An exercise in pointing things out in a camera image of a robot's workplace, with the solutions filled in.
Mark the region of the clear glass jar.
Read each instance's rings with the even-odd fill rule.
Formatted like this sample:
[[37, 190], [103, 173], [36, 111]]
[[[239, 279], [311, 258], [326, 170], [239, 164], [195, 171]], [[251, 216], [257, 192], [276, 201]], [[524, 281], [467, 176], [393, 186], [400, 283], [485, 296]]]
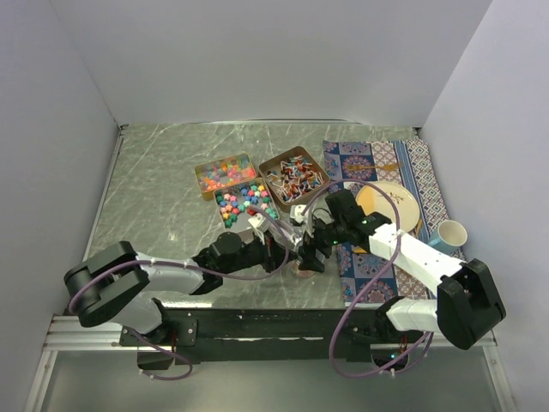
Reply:
[[299, 268], [299, 264], [294, 265], [294, 273], [295, 273], [296, 277], [301, 278], [301, 279], [308, 279], [308, 278], [313, 277], [316, 274], [316, 272], [312, 271], [312, 270], [301, 270]]

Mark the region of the silver metal scoop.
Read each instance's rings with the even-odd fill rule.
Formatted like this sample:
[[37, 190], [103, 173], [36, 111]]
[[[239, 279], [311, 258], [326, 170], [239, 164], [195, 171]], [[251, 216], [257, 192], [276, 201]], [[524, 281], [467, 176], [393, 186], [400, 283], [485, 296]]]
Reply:
[[297, 252], [304, 238], [304, 229], [296, 227], [286, 221], [278, 221], [273, 229], [273, 237], [277, 244]]

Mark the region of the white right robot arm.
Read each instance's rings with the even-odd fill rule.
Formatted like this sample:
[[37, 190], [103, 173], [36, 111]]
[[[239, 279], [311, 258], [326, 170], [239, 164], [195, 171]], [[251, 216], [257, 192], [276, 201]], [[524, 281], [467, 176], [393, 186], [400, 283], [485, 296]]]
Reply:
[[365, 214], [348, 190], [330, 194], [327, 205], [330, 223], [313, 217], [304, 205], [291, 208], [292, 219], [305, 228], [299, 247], [301, 269], [323, 271], [320, 257], [348, 243], [391, 262], [434, 295], [431, 300], [390, 299], [376, 309], [370, 335], [394, 342], [408, 330], [435, 332], [466, 350], [505, 319], [492, 274], [480, 260], [447, 256], [397, 229], [385, 215]]

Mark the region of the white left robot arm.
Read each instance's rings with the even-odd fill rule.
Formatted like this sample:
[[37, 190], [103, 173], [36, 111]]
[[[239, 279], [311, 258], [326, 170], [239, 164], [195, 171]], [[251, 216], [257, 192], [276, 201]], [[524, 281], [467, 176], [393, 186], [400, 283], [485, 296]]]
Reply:
[[239, 279], [241, 270], [260, 266], [271, 276], [295, 258], [289, 243], [276, 241], [271, 233], [245, 243], [238, 234], [224, 232], [183, 261], [150, 257], [120, 241], [65, 274], [68, 310], [83, 327], [113, 322], [158, 345], [176, 326], [160, 300], [146, 297], [147, 292], [205, 295], [225, 278]]

